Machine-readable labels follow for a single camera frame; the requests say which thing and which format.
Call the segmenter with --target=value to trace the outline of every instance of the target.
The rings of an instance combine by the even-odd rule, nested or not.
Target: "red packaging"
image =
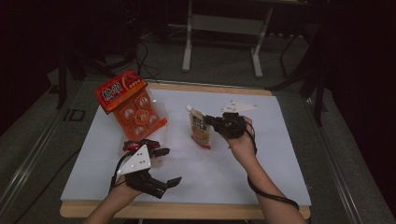
[[[140,141],[166,123],[156,111],[147,83],[128,69],[95,91],[96,99],[107,114],[113,112],[127,137]]]

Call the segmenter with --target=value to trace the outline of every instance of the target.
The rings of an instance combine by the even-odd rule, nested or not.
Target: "table surface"
[[[236,88],[220,88],[208,86],[187,85],[157,85],[149,84],[150,89],[204,91],[220,93],[237,93],[248,95],[267,95],[271,92],[262,90],[248,90]],[[72,200],[64,201],[61,215],[64,217],[86,217],[99,204],[100,200]],[[310,217],[309,205],[303,205],[300,212],[304,218]],[[262,211],[257,204],[228,204],[228,203],[163,203],[139,202],[138,200],[127,206],[115,217],[128,218],[180,218],[180,219],[261,219]]]

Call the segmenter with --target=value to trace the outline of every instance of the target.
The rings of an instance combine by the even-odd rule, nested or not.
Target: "gray carpet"
[[[285,80],[278,57],[288,40],[280,36],[268,36],[264,41],[260,53],[264,72],[261,79],[255,78],[253,73],[249,53],[249,44],[251,46],[254,43],[251,37],[242,39],[244,44],[239,46],[216,45],[230,40],[197,33],[193,42],[189,73],[181,71],[184,37],[183,32],[175,32],[167,42],[145,40],[148,55],[145,61],[147,67],[142,69],[142,77],[151,81],[158,80],[160,83],[177,81],[258,89]],[[289,49],[285,58],[289,71],[301,60],[306,47],[302,39],[297,39]],[[138,55],[143,58],[145,53],[145,47],[140,45]],[[136,64],[131,64],[131,67],[137,69]],[[56,75],[57,71],[49,74],[54,82]],[[32,164],[34,169],[24,179],[23,188],[17,192],[7,214],[0,219],[2,223],[14,223],[26,209],[27,213],[19,223],[82,221],[80,218],[64,218],[59,214],[62,203],[60,197],[77,157],[73,157],[59,174],[56,172],[82,146],[98,106],[93,92],[105,80],[105,77],[94,71],[84,81],[69,78],[68,101],[63,109],[56,110],[57,96],[46,93],[1,136],[1,192],[5,192],[14,172],[29,152],[42,148],[42,152],[36,155],[37,163]],[[281,104],[285,121],[292,124],[288,125],[288,131],[311,196],[312,223],[395,223],[367,171],[353,137],[332,101],[331,93],[326,91],[324,103],[327,112],[322,113],[323,128],[319,128],[312,120],[310,104],[297,94],[300,86],[301,83],[293,84],[283,91],[275,92],[275,95]],[[80,122],[69,121],[68,109],[85,111],[84,119]],[[332,169],[335,164],[341,178],[334,176]],[[50,185],[40,195],[48,183]],[[346,188],[338,189],[334,183],[345,183]],[[343,194],[345,192],[350,192],[352,199],[348,199]],[[356,206],[360,219],[358,222],[351,221],[345,202],[353,202]]]

